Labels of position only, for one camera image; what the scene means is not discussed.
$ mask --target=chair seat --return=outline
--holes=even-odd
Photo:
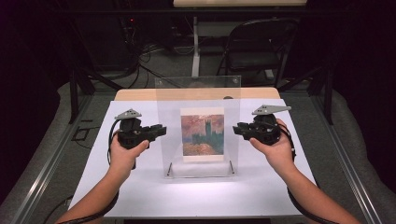
[[[279,59],[274,52],[233,52],[228,56],[228,65],[232,71],[279,67]]]

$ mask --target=person's left hand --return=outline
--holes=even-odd
[[[110,168],[108,173],[120,178],[123,182],[131,173],[132,167],[137,157],[149,146],[149,140],[141,142],[134,148],[126,149],[122,147],[119,142],[118,134],[115,133],[111,143],[110,152]]]

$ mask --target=black chair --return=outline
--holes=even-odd
[[[276,69],[276,87],[297,24],[291,19],[276,19],[247,21],[236,26],[228,37],[217,76],[221,68],[225,69],[225,76],[228,71],[260,72]]]

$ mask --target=gray carpet floor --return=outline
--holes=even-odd
[[[219,60],[219,55],[204,55],[201,59],[201,76],[213,76],[219,66]],[[161,50],[151,53],[149,62],[144,63],[149,69],[165,77],[189,77],[191,64],[191,55],[177,55]],[[134,77],[135,74],[114,81],[127,88],[134,81]],[[154,78],[154,75],[141,70],[140,76],[132,88],[154,88]],[[271,82],[271,80],[264,80],[253,74],[243,79],[243,83],[257,82],[255,78],[258,78],[263,84]],[[59,147],[63,148],[59,162],[50,173],[49,182],[40,191],[35,203],[30,205],[30,209],[28,209],[30,213],[26,215],[25,223],[43,223],[46,216],[59,202],[75,192],[108,104],[115,96],[115,92],[103,83],[93,81],[93,84],[97,89],[95,95],[84,96],[81,94],[79,96],[79,101],[85,102],[86,105],[83,106],[84,108],[74,125],[68,124],[70,118],[68,84],[59,89],[62,99],[56,117],[19,182],[1,205],[1,223],[18,223],[13,222],[18,219],[16,215],[26,209],[24,206],[26,198],[32,191],[37,177],[40,176],[42,168],[45,167],[52,153]],[[314,97],[308,96],[305,91],[289,91],[282,93],[281,97],[287,105],[292,107],[290,114],[318,185],[362,223],[370,223],[361,210],[364,205],[361,205],[357,200],[345,170],[340,166],[340,161],[334,152],[335,143],[315,107]],[[396,220],[396,215],[393,213],[396,211],[396,195],[381,183],[375,170],[367,161],[359,126],[348,110],[344,98],[337,92],[333,95],[332,118],[334,122],[332,128],[340,137],[342,146],[346,149],[362,184],[367,189],[382,223],[392,223]],[[81,129],[85,131],[75,137],[85,137],[85,139],[73,141],[73,134]],[[63,137],[66,140],[60,146],[60,139]],[[66,206],[56,209],[48,223],[53,223],[66,209]],[[106,223],[122,222],[122,220],[106,221]],[[271,223],[304,223],[304,219],[301,217],[274,217],[271,218]]]

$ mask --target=desk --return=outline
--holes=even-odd
[[[171,89],[167,99],[174,101],[179,99],[179,95],[192,99],[222,99],[230,95],[226,88],[189,89],[189,94],[185,91]],[[201,92],[203,97],[190,94],[190,91]],[[252,121],[251,111],[256,109],[258,102],[284,104],[274,88],[242,88],[240,97],[243,98],[241,108],[247,111],[242,113],[241,109],[241,119],[245,121]],[[107,110],[71,205],[79,201],[106,173],[107,137],[115,114],[139,106],[134,108],[143,115],[142,125],[147,125],[148,118],[151,124],[158,122],[155,90],[122,90],[115,99]],[[289,111],[277,113],[276,116],[290,127],[297,152],[296,165],[309,179],[314,180]],[[237,137],[238,173],[230,177],[167,179],[163,175],[162,152],[159,150],[161,139],[151,142],[150,149],[137,159],[137,168],[122,185],[116,206],[106,216],[190,219],[300,215],[289,199],[286,185],[266,162],[264,155],[241,136]]]
[[[174,7],[303,7],[306,0],[175,0]],[[205,22],[198,25],[197,17],[193,18],[194,56],[192,61],[192,77],[199,76],[200,54],[198,36],[228,36],[233,28],[242,22]]]

